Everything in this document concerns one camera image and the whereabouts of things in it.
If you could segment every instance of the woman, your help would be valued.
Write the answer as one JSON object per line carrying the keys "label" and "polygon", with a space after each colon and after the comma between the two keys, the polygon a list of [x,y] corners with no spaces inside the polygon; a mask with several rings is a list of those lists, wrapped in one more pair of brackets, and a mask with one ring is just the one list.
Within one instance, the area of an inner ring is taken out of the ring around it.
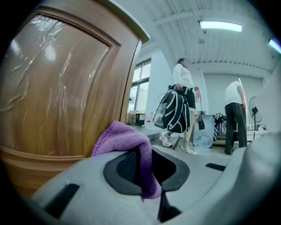
{"label": "woman", "polygon": [[[187,101],[188,101],[188,107],[190,112],[190,130],[188,132],[184,132],[184,140],[181,144],[180,150],[183,152],[187,152],[190,154],[195,154],[196,152],[193,150],[193,145],[191,140],[191,134],[194,132],[195,127],[195,121],[196,121],[196,115],[197,111],[195,109],[195,96],[193,93],[194,90],[194,84],[191,77],[190,72],[188,71],[189,67],[189,61],[186,58],[180,58],[176,64],[176,66],[173,69],[173,77],[175,80],[175,89],[181,90],[183,87],[187,87]],[[160,140],[162,140],[162,144],[165,147],[172,147],[173,144],[170,140],[170,135],[172,132],[170,131],[164,131],[161,134]]]}

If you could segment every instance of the hair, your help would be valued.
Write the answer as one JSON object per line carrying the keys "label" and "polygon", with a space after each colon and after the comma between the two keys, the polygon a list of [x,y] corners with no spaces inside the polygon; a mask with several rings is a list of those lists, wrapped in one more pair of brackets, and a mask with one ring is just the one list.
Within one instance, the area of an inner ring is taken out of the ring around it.
{"label": "hair", "polygon": [[178,64],[181,64],[181,62],[183,62],[184,60],[187,60],[187,61],[188,61],[187,58],[180,58],[180,59],[177,61],[177,63],[178,63]]}

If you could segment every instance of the sneaker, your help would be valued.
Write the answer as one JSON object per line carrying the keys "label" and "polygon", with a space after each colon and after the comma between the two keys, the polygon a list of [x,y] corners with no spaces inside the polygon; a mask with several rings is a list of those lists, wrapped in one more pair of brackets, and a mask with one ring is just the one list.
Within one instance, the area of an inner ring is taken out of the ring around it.
{"label": "sneaker", "polygon": [[170,136],[169,135],[161,135],[160,136],[160,141],[162,141],[162,145],[167,147],[167,148],[172,148],[173,143],[171,142]]}
{"label": "sneaker", "polygon": [[186,153],[189,153],[189,154],[192,154],[192,155],[197,155],[197,153],[194,151],[193,146],[192,147],[189,146],[189,142],[188,141],[183,141],[181,143],[180,151],[186,152]]}

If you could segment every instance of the white t-shirt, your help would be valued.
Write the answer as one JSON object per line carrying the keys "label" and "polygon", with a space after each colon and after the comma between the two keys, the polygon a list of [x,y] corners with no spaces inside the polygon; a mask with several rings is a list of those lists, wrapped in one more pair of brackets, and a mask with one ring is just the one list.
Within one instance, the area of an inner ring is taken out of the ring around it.
{"label": "white t-shirt", "polygon": [[234,81],[225,90],[225,95],[224,95],[224,101],[225,105],[228,105],[230,103],[238,103],[242,104],[242,100],[240,97],[240,94],[238,92],[238,87],[241,87],[241,84],[239,81]]}
{"label": "white t-shirt", "polygon": [[183,65],[181,65],[180,63],[176,64],[176,66],[174,67],[173,77],[175,83],[179,83],[187,88],[194,88],[190,72],[186,68],[184,68]]}

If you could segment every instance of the transparent plastic bag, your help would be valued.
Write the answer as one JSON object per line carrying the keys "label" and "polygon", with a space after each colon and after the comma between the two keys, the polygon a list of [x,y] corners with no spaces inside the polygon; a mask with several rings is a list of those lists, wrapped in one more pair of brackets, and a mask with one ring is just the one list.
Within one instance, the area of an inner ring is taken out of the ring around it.
{"label": "transparent plastic bag", "polygon": [[213,145],[215,117],[213,115],[202,115],[205,124],[204,130],[195,126],[193,144],[195,147],[208,149]]}
{"label": "transparent plastic bag", "polygon": [[163,117],[163,115],[165,114],[165,109],[166,109],[166,107],[167,107],[167,103],[162,103],[162,104],[160,104],[159,107],[157,108],[156,113],[155,113],[155,116],[154,116],[154,119],[153,119],[154,125],[155,125],[156,127],[165,129],[164,123],[163,123],[163,121],[162,121],[162,117]]}

